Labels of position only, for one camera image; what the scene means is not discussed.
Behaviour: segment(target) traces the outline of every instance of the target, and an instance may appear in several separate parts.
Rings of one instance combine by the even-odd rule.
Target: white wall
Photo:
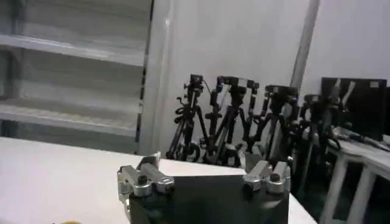
[[[322,0],[301,97],[319,93],[321,77],[390,82],[389,58],[389,0]]]
[[[167,151],[172,140],[174,110],[179,107],[176,97],[183,94],[182,86],[191,73],[204,75],[210,88],[219,75],[260,82],[257,110],[263,103],[265,85],[289,85],[308,2],[176,0],[159,149]],[[205,90],[200,100],[204,113],[210,111],[208,101]]]

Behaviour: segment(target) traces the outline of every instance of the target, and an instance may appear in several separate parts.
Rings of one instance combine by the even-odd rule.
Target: black monitor
[[[386,122],[385,135],[390,136],[390,87],[386,88]]]
[[[322,78],[321,93],[329,96],[338,78]],[[348,91],[349,83],[355,82],[348,101],[350,111],[347,122],[352,126],[344,127],[361,136],[382,141],[386,119],[386,85],[385,79],[341,79],[340,98]]]

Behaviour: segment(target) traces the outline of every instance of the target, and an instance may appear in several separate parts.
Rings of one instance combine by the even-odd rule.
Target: tripod head
[[[260,114],[261,117],[266,115],[268,107],[271,109],[272,114],[280,114],[282,112],[283,106],[288,103],[293,107],[290,117],[296,118],[298,98],[297,88],[290,86],[268,85],[266,86],[266,92],[264,96],[265,98],[263,109],[261,110]]]
[[[304,97],[300,117],[308,122],[315,124],[324,124],[325,126],[336,124],[338,125],[339,117],[348,112],[346,103],[353,89],[355,88],[355,82],[350,82],[348,92],[340,99],[340,79],[336,82],[329,96],[323,96],[318,94],[309,94]],[[305,117],[306,111],[309,110],[311,117],[307,120]]]
[[[210,105],[213,107],[218,107],[217,103],[218,94],[222,91],[224,85],[230,85],[230,95],[232,97],[232,105],[240,106],[243,104],[243,99],[246,93],[246,89],[249,88],[252,90],[252,95],[256,96],[259,84],[253,80],[242,79],[231,76],[218,76],[216,88],[211,92]],[[252,100],[249,103],[249,108],[251,109],[250,113],[253,113],[253,108],[255,107],[255,101]]]
[[[197,98],[203,92],[203,76],[191,74],[190,84],[184,84],[184,89],[187,89],[187,94],[184,98],[187,98],[187,102],[190,105],[197,104]]]

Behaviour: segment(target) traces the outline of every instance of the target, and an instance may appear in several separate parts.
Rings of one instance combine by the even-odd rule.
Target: table surface
[[[363,144],[361,142],[356,141],[345,141],[339,140],[342,151],[348,155],[355,156],[368,156],[368,155],[390,155],[389,152],[386,152],[381,149],[377,149],[369,144]],[[329,141],[329,143],[336,147],[336,144],[333,141]]]
[[[0,138],[0,223],[128,223],[116,171],[140,156]],[[173,176],[243,174],[241,169],[162,159]],[[290,195],[289,223],[316,223]]]

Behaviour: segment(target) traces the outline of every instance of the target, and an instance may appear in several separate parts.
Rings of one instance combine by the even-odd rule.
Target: black screw
[[[269,178],[271,179],[272,182],[279,182],[280,181],[280,175],[277,173],[271,174],[271,176]]]
[[[142,175],[138,177],[138,184],[139,185],[144,185],[147,183],[147,176]]]

